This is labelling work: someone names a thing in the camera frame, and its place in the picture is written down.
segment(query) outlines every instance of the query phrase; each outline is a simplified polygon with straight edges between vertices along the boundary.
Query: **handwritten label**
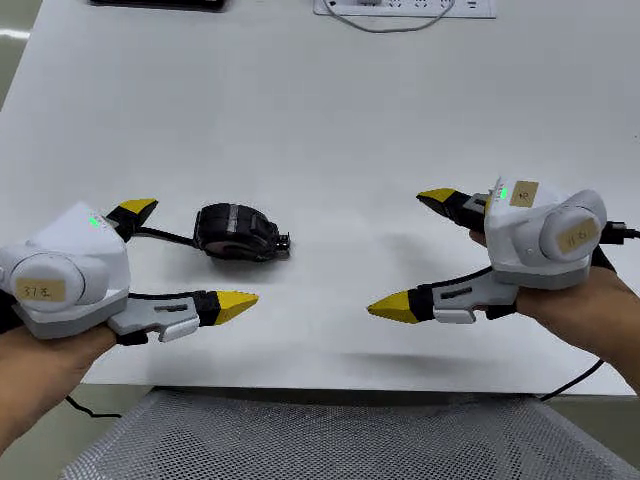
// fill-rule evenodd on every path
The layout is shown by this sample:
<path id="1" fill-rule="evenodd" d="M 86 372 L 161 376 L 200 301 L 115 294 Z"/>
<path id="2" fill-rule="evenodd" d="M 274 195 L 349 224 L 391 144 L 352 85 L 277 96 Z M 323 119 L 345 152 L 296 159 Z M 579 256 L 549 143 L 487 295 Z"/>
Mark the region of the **handwritten label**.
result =
<path id="1" fill-rule="evenodd" d="M 25 278 L 16 280 L 16 298 L 36 302 L 64 302 L 64 280 Z"/>
<path id="2" fill-rule="evenodd" d="M 537 193 L 538 182 L 516 182 L 509 205 L 512 207 L 531 208 L 533 207 L 533 201 L 536 199 Z"/>
<path id="3" fill-rule="evenodd" d="M 593 218 L 588 218 L 575 227 L 571 227 L 559 234 L 556 237 L 556 241 L 560 251 L 567 254 L 590 242 L 599 234 L 596 222 L 593 221 Z"/>

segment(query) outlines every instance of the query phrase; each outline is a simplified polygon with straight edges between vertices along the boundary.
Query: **power strip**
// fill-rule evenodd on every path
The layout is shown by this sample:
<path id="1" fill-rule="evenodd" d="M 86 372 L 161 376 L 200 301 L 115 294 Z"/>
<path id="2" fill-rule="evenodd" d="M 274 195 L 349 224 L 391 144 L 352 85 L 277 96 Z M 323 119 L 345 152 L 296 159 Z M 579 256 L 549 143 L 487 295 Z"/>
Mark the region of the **power strip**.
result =
<path id="1" fill-rule="evenodd" d="M 327 0 L 338 15 L 369 17 L 437 17 L 450 0 Z M 323 0 L 314 0 L 313 11 L 329 15 Z M 496 18 L 496 0 L 457 0 L 446 15 L 457 18 Z"/>

